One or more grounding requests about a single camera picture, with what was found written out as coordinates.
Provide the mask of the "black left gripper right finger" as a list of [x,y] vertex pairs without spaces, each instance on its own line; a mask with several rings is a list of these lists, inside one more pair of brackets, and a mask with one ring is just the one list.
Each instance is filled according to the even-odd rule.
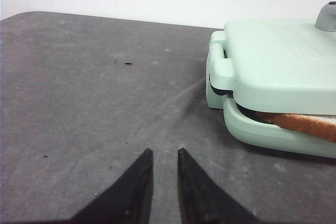
[[182,223],[259,223],[208,176],[185,148],[178,151],[177,166]]

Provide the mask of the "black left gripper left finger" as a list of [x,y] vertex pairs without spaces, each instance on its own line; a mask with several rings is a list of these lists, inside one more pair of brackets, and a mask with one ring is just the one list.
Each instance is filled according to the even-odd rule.
[[149,223],[153,197],[153,151],[147,148],[72,223]]

